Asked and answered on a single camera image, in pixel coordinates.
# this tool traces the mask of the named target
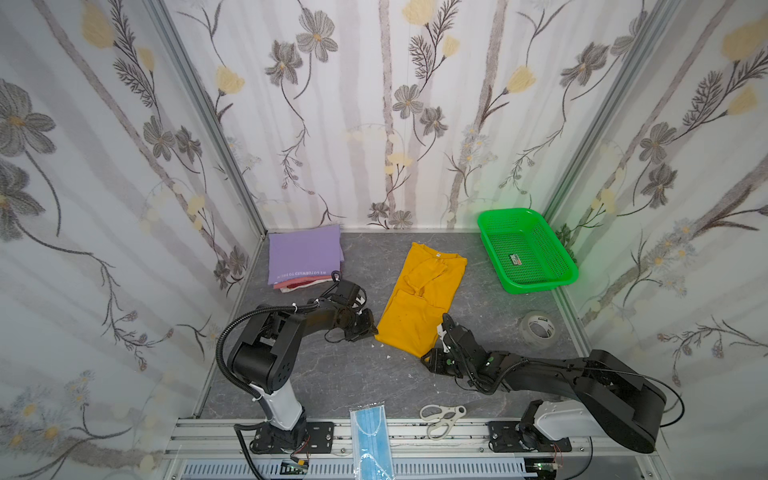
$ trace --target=face mask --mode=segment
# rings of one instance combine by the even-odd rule
[[[393,480],[384,406],[349,412],[357,480]]]

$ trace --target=folded clothes stack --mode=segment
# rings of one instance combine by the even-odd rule
[[[341,230],[338,225],[291,233],[270,233],[268,284],[287,293],[331,281],[341,270]]]

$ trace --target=yellow t-shirt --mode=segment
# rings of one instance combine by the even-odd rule
[[[435,346],[467,259],[414,243],[379,322],[381,343],[421,357]]]

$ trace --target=white scissors handle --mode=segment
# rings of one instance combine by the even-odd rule
[[[433,409],[439,409],[440,413],[434,413],[432,415],[424,416],[424,410],[433,408]],[[455,406],[455,407],[445,407],[442,405],[425,405],[422,407],[421,411],[419,411],[419,417],[421,417],[422,420],[425,422],[435,422],[431,425],[427,426],[427,436],[431,440],[440,440],[444,438],[453,428],[453,425],[456,424],[456,422],[466,415],[467,408],[463,405]],[[445,431],[439,435],[433,435],[432,433],[437,430],[445,428]]]

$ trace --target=vent grille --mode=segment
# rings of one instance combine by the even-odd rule
[[[394,458],[398,480],[424,478],[434,480],[536,477],[525,473],[523,458]],[[281,475],[282,460],[254,460],[265,478],[327,480],[354,478],[351,458],[315,458],[306,475]],[[253,475],[245,460],[189,460],[181,480],[251,480]]]

